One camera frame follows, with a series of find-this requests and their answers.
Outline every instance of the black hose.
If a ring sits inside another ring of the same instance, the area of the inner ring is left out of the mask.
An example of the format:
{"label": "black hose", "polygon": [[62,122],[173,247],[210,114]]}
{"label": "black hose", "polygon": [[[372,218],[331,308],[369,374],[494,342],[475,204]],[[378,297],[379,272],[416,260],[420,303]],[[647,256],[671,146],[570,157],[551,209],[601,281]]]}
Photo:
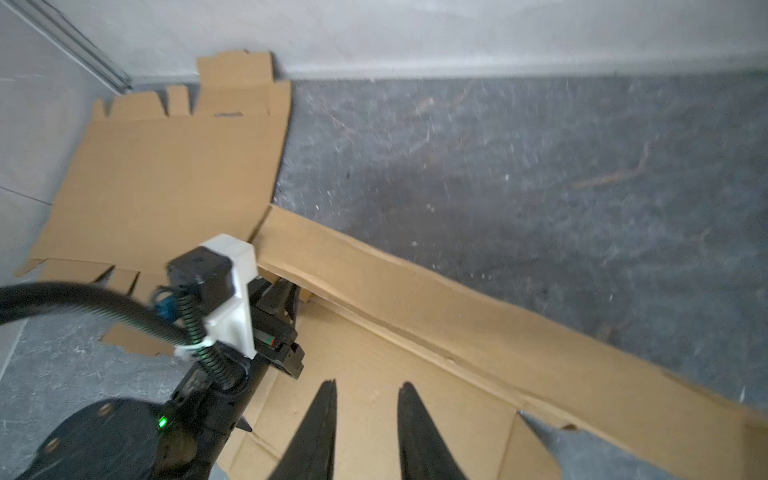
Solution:
{"label": "black hose", "polygon": [[94,313],[126,323],[173,345],[197,343],[125,295],[69,282],[20,283],[0,288],[0,325],[48,313]]}
{"label": "black hose", "polygon": [[[202,314],[197,308],[197,299],[192,295],[179,295],[177,302],[181,319],[193,344],[202,342],[207,333]],[[215,345],[197,349],[194,355],[210,379],[222,390],[232,389],[243,376],[243,371],[225,357]]]}

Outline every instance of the screw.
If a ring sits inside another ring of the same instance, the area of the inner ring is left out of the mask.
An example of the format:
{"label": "screw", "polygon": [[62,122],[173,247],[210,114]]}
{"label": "screw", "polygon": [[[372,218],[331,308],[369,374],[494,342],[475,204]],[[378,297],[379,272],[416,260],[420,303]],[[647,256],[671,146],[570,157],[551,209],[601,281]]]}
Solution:
{"label": "screw", "polygon": [[58,447],[59,441],[58,438],[52,439],[48,444],[45,446],[45,453],[52,453],[56,447]]}
{"label": "screw", "polygon": [[112,404],[111,403],[105,403],[101,406],[101,408],[98,410],[98,415],[100,417],[106,416],[109,414],[109,412],[112,411]]}

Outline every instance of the white plastic mount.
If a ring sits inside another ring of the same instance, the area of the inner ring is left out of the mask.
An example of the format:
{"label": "white plastic mount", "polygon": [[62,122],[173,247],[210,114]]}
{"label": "white plastic mount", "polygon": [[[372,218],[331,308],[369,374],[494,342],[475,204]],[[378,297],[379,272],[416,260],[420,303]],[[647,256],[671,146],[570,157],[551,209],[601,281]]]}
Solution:
{"label": "white plastic mount", "polygon": [[252,359],[256,356],[256,349],[253,347],[248,283],[259,273],[256,251],[250,243],[223,233],[200,245],[232,260],[232,284],[235,291],[232,297],[205,319],[208,337],[224,342]]}

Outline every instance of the flattened cardboard box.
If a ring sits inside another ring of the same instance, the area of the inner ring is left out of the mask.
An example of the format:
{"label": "flattened cardboard box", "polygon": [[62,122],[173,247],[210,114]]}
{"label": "flattened cardboard box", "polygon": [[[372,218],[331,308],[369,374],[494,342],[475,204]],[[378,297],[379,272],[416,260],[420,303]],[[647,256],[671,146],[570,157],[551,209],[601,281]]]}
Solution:
{"label": "flattened cardboard box", "polygon": [[[51,219],[31,253],[42,277],[92,281],[147,300],[163,265],[219,233],[250,238],[269,209],[290,108],[267,54],[198,62],[186,88],[94,107]],[[681,478],[768,478],[768,423],[633,356],[272,207],[260,268],[316,294],[300,314],[302,379],[276,372],[220,457],[233,480],[266,478],[319,382],[339,382],[337,478],[398,478],[396,387],[415,379],[470,478],[559,478],[516,409],[576,425]],[[116,326],[104,338],[167,353]]]}

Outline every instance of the scratched surface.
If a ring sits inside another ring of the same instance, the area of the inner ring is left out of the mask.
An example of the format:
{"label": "scratched surface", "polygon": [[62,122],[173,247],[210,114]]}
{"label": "scratched surface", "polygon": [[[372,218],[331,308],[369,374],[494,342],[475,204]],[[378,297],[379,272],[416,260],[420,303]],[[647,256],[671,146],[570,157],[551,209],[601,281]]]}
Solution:
{"label": "scratched surface", "polygon": [[[298,82],[275,201],[768,412],[767,128],[760,76]],[[106,328],[26,326],[0,480],[77,408],[175,386]],[[672,478],[531,423],[566,480]]]}

